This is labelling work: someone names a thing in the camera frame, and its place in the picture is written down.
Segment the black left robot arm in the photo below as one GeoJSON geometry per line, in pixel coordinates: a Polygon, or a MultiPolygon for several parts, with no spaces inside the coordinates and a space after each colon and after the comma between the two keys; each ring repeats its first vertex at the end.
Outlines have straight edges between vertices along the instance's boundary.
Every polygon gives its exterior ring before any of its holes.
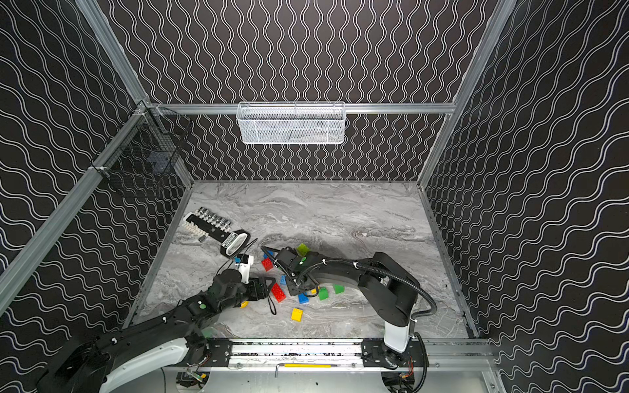
{"type": "Polygon", "coordinates": [[[50,361],[36,387],[40,392],[112,392],[171,365],[221,365],[229,350],[210,343],[204,329],[226,310],[267,298],[275,283],[270,277],[244,283],[239,271],[228,269],[206,291],[153,319],[87,342],[70,340],[50,361]]]}

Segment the lime green long lego brick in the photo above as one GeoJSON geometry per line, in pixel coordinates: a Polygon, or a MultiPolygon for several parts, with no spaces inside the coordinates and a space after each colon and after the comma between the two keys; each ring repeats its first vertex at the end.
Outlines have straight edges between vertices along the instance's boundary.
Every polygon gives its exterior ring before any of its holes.
{"type": "Polygon", "coordinates": [[[299,256],[304,257],[310,252],[310,249],[306,244],[302,243],[296,248],[296,251],[299,256]]]}

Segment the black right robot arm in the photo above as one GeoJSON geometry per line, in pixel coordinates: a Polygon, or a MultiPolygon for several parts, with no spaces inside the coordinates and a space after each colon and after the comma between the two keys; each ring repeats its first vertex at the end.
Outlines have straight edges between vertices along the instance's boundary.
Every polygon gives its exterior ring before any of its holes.
{"type": "Polygon", "coordinates": [[[356,260],[313,251],[300,255],[291,247],[260,249],[284,273],[293,296],[321,292],[324,284],[357,288],[385,322],[383,345],[398,354],[407,350],[416,320],[438,310],[419,281],[384,252],[356,260]]]}

